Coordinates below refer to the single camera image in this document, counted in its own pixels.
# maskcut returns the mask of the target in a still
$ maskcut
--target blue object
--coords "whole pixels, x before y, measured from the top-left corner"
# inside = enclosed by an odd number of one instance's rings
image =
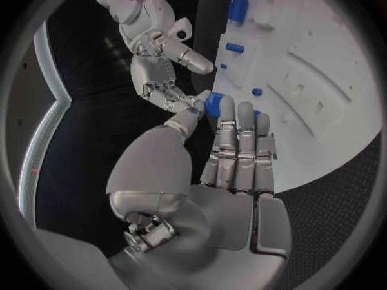
[[[253,90],[252,90],[252,94],[253,95],[256,95],[257,97],[259,97],[260,95],[262,95],[262,89],[259,89],[259,88],[254,88]]]
[[[219,117],[221,115],[219,105],[221,99],[224,97],[222,93],[211,92],[210,96],[206,100],[206,114],[209,116]],[[260,111],[254,111],[255,119],[261,114]]]
[[[228,19],[244,23],[246,19],[248,1],[247,0],[232,0],[228,9]]]
[[[231,50],[233,52],[237,53],[243,53],[244,52],[244,46],[238,45],[238,44],[233,44],[233,43],[227,43],[226,44],[226,49]]]

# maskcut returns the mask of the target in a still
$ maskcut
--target dark background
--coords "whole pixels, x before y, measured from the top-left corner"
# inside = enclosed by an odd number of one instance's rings
[[[20,14],[21,10],[27,5],[29,0],[2,0],[3,18],[2,35],[5,36],[7,28]],[[386,36],[387,23],[387,0],[359,0],[366,9],[371,18],[374,19],[376,26],[383,36]],[[14,289],[22,286],[44,289],[42,282],[34,275],[32,270],[21,259],[12,241],[7,237],[4,228],[0,230],[2,238],[2,258],[3,258],[3,280]],[[384,277],[384,259],[387,256],[385,241],[387,239],[387,227],[384,227],[378,239],[373,244],[363,261],[357,266],[355,271],[341,284],[338,289],[356,289],[364,280],[370,281],[377,287],[386,287]]]

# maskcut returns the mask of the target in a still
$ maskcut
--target white platform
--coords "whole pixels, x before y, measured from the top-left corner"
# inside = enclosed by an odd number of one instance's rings
[[[221,36],[213,90],[269,114],[278,151],[275,191],[281,192],[360,153],[381,129],[381,109],[359,42],[326,2],[248,2],[245,22],[228,21]],[[228,51],[226,43],[245,51]],[[263,94],[252,95],[253,88]]]

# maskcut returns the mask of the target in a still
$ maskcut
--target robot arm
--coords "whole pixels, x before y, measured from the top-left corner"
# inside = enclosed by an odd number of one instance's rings
[[[176,85],[171,61],[198,74],[208,74],[213,64],[182,42],[191,38],[187,18],[175,21],[165,0],[97,0],[119,23],[120,34],[133,53],[131,73],[138,95],[174,113],[193,106]]]

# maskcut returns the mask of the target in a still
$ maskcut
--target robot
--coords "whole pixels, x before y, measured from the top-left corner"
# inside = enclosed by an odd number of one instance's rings
[[[110,175],[112,211],[128,224],[128,247],[112,266],[135,289],[273,286],[290,255],[291,229],[283,202],[274,197],[277,152],[269,116],[256,115],[249,102],[239,104],[236,115],[233,99],[224,96],[201,183],[191,186],[184,142],[203,118],[210,91],[185,95],[171,61],[199,74],[212,72],[213,64],[181,43],[192,26],[175,21],[165,0],[97,1],[119,23],[134,55],[137,94],[176,113],[131,143]]]

